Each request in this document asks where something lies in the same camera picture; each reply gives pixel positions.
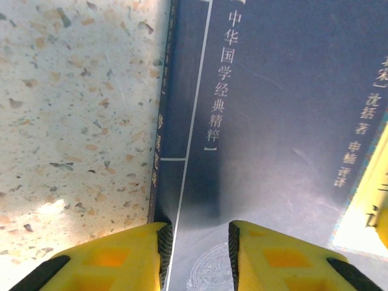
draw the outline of terrazzo surface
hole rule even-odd
[[[168,0],[2,0],[0,286],[146,223]]]

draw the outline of book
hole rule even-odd
[[[172,1],[149,207],[174,226],[166,290],[233,290],[234,219],[335,247],[388,121],[387,15],[383,0]],[[388,289],[385,254],[341,248]]]
[[[380,214],[388,209],[388,126],[378,128],[376,136],[380,138],[370,146],[372,156],[360,183],[354,183],[354,195],[335,230],[332,245],[387,258],[388,246],[377,228],[388,230],[388,225],[380,221]]]

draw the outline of black rubber pad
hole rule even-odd
[[[327,258],[327,262],[357,291],[383,291],[355,266],[335,258]]]
[[[229,223],[229,260],[232,267],[233,285],[238,289],[238,251],[240,248],[240,228]]]
[[[159,280],[161,289],[164,286],[164,280],[169,269],[170,258],[172,253],[173,233],[172,225],[168,224],[158,230],[158,253],[160,254],[160,271]]]
[[[57,256],[56,258],[43,262],[13,286],[10,291],[39,291],[69,261],[69,256]]]

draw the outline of book cover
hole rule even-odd
[[[333,247],[387,123],[387,15],[383,0],[172,2],[149,211],[174,225],[166,290],[233,290],[233,219]],[[346,256],[388,289],[383,253]]]
[[[354,195],[333,233],[332,247],[388,258],[388,246],[377,231],[388,230],[388,225],[380,224],[381,212],[388,209],[388,126],[382,124],[376,137],[378,142],[373,142],[367,153],[371,158],[364,162],[366,170],[360,182],[353,183]]]

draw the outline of speckled countertop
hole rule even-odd
[[[1,290],[146,222],[168,9],[1,1]]]

